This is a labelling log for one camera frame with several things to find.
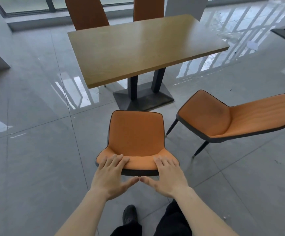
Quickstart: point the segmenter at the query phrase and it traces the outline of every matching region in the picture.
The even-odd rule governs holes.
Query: black metal chair leg
[[[175,125],[177,124],[179,120],[175,119],[174,122],[172,123],[171,127],[169,128],[169,130],[167,131],[165,137],[167,137],[167,135],[170,133],[170,131],[172,131],[173,127],[175,127]]]
[[[192,158],[196,157],[207,145],[209,144],[208,141],[205,141],[203,143],[203,145],[200,146],[200,148],[198,148],[198,150],[196,151],[196,153],[192,156]]]

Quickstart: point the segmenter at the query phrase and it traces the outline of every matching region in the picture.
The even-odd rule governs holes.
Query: orange leather upholstery
[[[229,107],[199,90],[176,118],[209,142],[277,131],[285,128],[285,94]]]
[[[164,17],[164,0],[134,0],[134,21]]]
[[[76,30],[109,25],[100,0],[65,0]]]
[[[175,159],[164,147],[164,123],[160,113],[114,111],[110,121],[108,146],[97,157],[129,156],[124,175],[158,175],[154,156]]]

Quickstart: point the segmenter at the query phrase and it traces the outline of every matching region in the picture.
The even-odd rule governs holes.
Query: dining table
[[[68,32],[88,88],[127,79],[113,92],[120,110],[148,111],[174,101],[162,82],[165,68],[226,51],[229,45],[191,15]],[[138,85],[138,75],[154,71]]]

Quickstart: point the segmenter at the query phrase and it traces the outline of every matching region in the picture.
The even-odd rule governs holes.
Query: black shoe
[[[134,205],[129,205],[123,212],[123,225],[129,224],[133,221],[138,222],[137,211]]]

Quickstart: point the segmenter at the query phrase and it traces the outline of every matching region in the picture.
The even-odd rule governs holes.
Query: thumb
[[[146,185],[151,186],[152,188],[156,189],[158,187],[158,182],[151,179],[150,177],[141,176],[139,179],[141,182],[145,183]]]
[[[139,177],[132,177],[128,181],[122,183],[125,190],[127,190],[129,187],[135,185],[139,181]]]

